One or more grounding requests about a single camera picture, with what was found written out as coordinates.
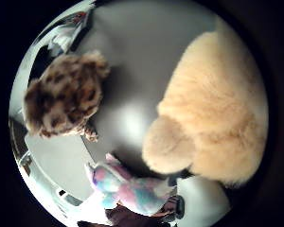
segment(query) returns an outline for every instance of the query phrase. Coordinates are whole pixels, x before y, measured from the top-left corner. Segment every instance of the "gray floor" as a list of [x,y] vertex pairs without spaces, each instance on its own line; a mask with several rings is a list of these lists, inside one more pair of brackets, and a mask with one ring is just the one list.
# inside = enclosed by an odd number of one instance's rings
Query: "gray floor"
[[99,141],[84,142],[96,161],[114,151],[136,173],[153,175],[141,159],[143,137],[182,53],[213,29],[214,14],[188,0],[118,0],[95,9],[92,20],[76,52],[100,50],[112,73],[91,119]]

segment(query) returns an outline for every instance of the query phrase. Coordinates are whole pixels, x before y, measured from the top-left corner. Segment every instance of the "stuffed animal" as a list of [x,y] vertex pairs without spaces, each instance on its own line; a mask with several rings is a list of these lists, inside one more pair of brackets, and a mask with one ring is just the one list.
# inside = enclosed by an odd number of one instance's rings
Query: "stuffed animal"
[[26,90],[23,113],[29,133],[48,138],[81,134],[97,141],[94,129],[86,123],[98,110],[101,82],[109,71],[98,51],[56,58]]
[[106,155],[106,162],[86,165],[85,169],[105,209],[122,204],[137,214],[151,216],[164,206],[173,189],[167,181],[136,178],[111,154]]
[[256,172],[268,108],[260,73],[237,34],[218,20],[186,49],[144,139],[150,169],[188,169],[239,186]]

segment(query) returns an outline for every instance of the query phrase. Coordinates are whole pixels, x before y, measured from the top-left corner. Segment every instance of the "white object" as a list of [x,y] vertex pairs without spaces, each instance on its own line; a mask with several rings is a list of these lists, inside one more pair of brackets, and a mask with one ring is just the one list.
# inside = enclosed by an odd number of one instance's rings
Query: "white object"
[[85,201],[92,194],[84,164],[94,161],[80,136],[43,139],[27,135],[25,141],[33,160],[51,181],[81,201]]
[[229,200],[221,186],[202,177],[178,180],[178,195],[185,200],[185,215],[178,227],[213,225],[229,210]]

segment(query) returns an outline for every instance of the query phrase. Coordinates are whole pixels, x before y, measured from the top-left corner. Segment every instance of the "tie-dye plush toy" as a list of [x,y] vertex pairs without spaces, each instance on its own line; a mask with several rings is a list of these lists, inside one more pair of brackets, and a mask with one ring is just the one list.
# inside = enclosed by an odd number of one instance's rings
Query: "tie-dye plush toy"
[[173,189],[167,181],[136,178],[111,154],[106,155],[106,162],[87,164],[85,169],[105,209],[121,203],[137,214],[152,216],[167,202]]

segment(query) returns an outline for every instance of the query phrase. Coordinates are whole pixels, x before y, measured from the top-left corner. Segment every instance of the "cream plush toy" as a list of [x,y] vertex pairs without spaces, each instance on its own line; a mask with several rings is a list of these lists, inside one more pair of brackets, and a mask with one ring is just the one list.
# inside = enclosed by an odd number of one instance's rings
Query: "cream plush toy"
[[188,46],[157,111],[143,145],[152,170],[187,168],[236,186],[257,171],[268,128],[265,90],[250,52],[223,21]]

